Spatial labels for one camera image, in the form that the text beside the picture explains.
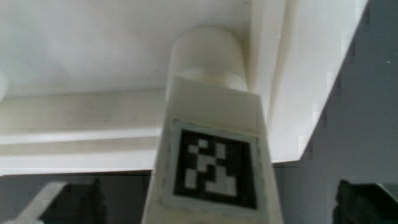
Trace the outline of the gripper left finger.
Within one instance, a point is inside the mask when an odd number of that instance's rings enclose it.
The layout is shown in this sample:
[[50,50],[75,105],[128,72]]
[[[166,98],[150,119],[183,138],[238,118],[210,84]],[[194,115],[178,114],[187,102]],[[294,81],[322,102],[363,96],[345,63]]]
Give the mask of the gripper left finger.
[[50,182],[16,219],[15,224],[107,224],[102,182]]

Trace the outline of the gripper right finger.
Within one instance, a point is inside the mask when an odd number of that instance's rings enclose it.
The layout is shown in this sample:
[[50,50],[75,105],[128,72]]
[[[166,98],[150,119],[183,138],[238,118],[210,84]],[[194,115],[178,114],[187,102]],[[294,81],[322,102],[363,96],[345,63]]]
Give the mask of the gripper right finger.
[[340,181],[334,224],[398,224],[398,184]]

